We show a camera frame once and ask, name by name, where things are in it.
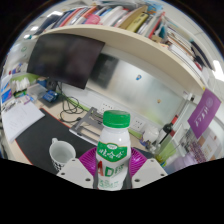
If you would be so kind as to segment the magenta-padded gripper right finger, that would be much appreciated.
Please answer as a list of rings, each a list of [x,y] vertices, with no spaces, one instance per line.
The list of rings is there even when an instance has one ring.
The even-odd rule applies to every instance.
[[[140,151],[132,148],[129,175],[131,187],[136,189],[165,177],[167,173],[156,159],[147,159]]]

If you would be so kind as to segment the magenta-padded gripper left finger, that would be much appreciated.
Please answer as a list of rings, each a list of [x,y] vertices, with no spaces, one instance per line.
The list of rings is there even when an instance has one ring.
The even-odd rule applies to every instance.
[[[79,158],[69,160],[58,176],[84,188],[97,188],[96,149],[92,148]]]

